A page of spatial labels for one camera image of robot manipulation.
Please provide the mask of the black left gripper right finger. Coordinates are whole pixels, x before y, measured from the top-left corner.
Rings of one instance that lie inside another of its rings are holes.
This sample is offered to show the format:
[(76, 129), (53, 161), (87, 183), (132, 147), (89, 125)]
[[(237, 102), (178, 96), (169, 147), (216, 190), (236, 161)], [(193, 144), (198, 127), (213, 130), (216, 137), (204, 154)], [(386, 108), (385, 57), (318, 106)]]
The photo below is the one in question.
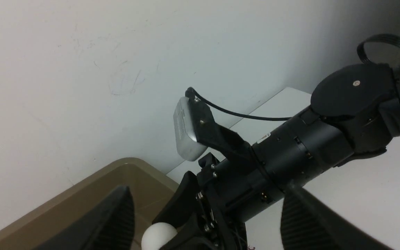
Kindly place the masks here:
[(285, 250), (389, 249), (294, 183), (285, 189), (281, 239)]

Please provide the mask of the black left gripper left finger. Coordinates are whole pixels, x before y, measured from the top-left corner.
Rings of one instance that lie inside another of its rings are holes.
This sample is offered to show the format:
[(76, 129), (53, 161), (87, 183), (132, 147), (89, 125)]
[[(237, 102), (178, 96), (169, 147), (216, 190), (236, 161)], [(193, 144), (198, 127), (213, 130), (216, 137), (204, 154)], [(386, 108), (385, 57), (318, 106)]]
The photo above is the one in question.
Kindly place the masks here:
[(116, 187), (99, 204), (36, 250), (130, 250), (135, 234), (129, 188)]

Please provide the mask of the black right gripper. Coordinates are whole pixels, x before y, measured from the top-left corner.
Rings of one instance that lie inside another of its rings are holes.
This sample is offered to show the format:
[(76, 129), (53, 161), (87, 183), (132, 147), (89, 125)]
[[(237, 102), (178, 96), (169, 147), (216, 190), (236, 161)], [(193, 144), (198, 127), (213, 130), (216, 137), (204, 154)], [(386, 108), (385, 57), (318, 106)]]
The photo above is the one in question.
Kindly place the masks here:
[[(237, 133), (214, 121), (199, 125), (200, 144), (225, 156), (212, 176), (200, 175), (200, 185), (213, 188), (218, 207), (234, 220), (246, 222), (284, 197), (292, 183), (304, 186), (353, 155), (339, 128), (305, 108), (259, 142), (250, 145)], [(166, 223), (180, 231), (159, 250), (247, 250), (246, 226), (230, 222), (220, 227), (199, 216), (200, 187), (188, 171), (151, 224)]]

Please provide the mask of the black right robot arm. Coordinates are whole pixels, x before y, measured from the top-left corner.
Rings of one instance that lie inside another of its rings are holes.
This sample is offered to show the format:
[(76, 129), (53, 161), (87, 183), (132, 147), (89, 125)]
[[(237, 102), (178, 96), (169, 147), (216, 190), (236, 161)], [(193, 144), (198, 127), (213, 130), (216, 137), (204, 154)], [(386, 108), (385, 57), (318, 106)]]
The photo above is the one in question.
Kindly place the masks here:
[(174, 112), (178, 154), (198, 161), (153, 220), (181, 231), (161, 250), (246, 250), (245, 223), (283, 199), (285, 250), (388, 250), (306, 191), (332, 167), (387, 151), (400, 136), (400, 66), (372, 62), (369, 42), (400, 48), (378, 34), (357, 46), (361, 64), (320, 82), (293, 117), (243, 115), (207, 101), (193, 87)]

